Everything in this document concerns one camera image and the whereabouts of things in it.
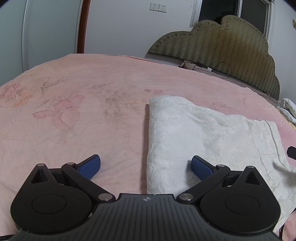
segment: blue gripper pad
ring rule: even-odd
[[[199,156],[194,156],[191,160],[191,170],[202,181],[216,171],[216,167]]]
[[[97,154],[94,154],[84,161],[78,163],[75,166],[75,169],[90,180],[100,170],[100,167],[101,159]]]

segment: zigzag patterned fabric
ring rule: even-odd
[[[280,85],[265,37],[237,16],[223,17],[221,25],[203,20],[190,32],[168,33],[148,53],[202,63],[279,98]]]

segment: window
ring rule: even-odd
[[[273,0],[195,0],[190,26],[209,19],[221,22],[226,15],[239,16],[268,38]]]

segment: cloud-shaped headboard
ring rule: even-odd
[[[166,34],[151,46],[148,53],[215,67],[218,71],[231,74],[279,98],[279,81],[274,72],[274,60],[268,54],[265,37],[252,24],[237,16],[223,17],[221,25],[203,20],[190,32]]]

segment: pink blanket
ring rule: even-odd
[[[163,94],[275,121],[284,149],[296,146],[289,123],[248,88],[127,56],[68,55],[0,87],[0,236],[15,233],[9,208],[37,163],[58,168],[98,154],[96,184],[116,196],[146,193],[148,103]]]

